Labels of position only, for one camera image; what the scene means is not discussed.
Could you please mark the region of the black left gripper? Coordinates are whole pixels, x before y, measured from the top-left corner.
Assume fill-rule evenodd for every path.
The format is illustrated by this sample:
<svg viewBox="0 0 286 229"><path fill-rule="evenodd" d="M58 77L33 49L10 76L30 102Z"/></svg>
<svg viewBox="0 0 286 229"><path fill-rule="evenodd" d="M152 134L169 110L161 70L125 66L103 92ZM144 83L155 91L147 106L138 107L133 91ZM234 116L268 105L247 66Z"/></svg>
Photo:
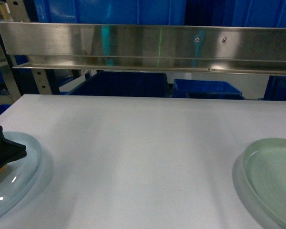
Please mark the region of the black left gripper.
<svg viewBox="0 0 286 229"><path fill-rule="evenodd" d="M6 164L26 156L26 146L4 138L3 128L0 126L0 169Z"/></svg>

